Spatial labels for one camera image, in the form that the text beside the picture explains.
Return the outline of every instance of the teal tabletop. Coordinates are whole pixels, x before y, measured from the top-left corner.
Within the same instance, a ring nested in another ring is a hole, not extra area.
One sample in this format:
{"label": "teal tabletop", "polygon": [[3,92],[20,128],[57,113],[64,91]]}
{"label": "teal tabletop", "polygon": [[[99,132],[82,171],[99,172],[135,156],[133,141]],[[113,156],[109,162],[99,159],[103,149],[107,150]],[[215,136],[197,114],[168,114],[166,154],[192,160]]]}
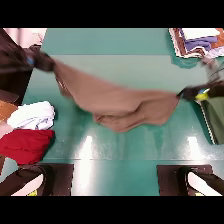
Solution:
{"label": "teal tabletop", "polygon": [[[48,29],[42,50],[122,86],[179,92],[202,84],[198,59],[175,56],[168,29]],[[212,145],[199,106],[181,100],[163,126],[114,133],[61,96],[54,74],[34,70],[24,104],[49,101],[56,138],[43,162],[72,163],[72,195],[159,195],[156,165],[211,164],[224,178],[224,147]]]}

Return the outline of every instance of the dark green fabric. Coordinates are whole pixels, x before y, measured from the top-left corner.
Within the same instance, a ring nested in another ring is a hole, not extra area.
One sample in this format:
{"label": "dark green fabric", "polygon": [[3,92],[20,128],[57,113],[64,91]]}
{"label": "dark green fabric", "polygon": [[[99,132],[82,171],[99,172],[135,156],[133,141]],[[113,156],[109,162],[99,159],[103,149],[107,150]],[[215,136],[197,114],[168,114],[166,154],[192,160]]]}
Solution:
{"label": "dark green fabric", "polygon": [[224,97],[207,100],[207,111],[218,144],[224,144]]}

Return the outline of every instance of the red towel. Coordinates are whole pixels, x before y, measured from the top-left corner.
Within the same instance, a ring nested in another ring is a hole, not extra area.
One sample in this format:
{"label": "red towel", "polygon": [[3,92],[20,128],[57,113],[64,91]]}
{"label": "red towel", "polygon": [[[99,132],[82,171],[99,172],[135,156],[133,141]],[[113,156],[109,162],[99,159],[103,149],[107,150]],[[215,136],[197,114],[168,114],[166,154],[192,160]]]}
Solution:
{"label": "red towel", "polygon": [[19,165],[39,162],[54,136],[52,130],[18,129],[0,139],[0,154]]}

